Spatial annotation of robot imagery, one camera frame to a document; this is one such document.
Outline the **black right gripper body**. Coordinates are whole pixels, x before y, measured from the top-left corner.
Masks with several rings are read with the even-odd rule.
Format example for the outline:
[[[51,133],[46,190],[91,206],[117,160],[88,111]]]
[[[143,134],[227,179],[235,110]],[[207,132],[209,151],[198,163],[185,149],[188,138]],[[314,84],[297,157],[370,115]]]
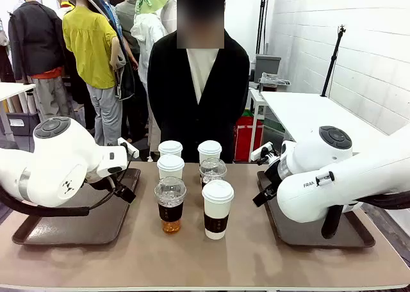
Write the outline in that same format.
[[[277,192],[277,189],[282,182],[282,179],[279,176],[279,172],[278,172],[279,163],[280,163],[280,160],[277,159],[272,164],[270,164],[270,166],[265,171],[265,176],[270,181],[270,186],[268,187],[268,189],[272,193]]]

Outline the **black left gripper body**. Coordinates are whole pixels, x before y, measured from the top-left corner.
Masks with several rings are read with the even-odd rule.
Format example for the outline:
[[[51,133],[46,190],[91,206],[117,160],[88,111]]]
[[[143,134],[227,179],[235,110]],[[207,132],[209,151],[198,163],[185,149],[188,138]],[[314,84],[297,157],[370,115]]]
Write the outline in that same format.
[[[127,186],[117,183],[114,189],[114,195],[128,204],[132,203],[136,197],[133,190],[129,189]]]

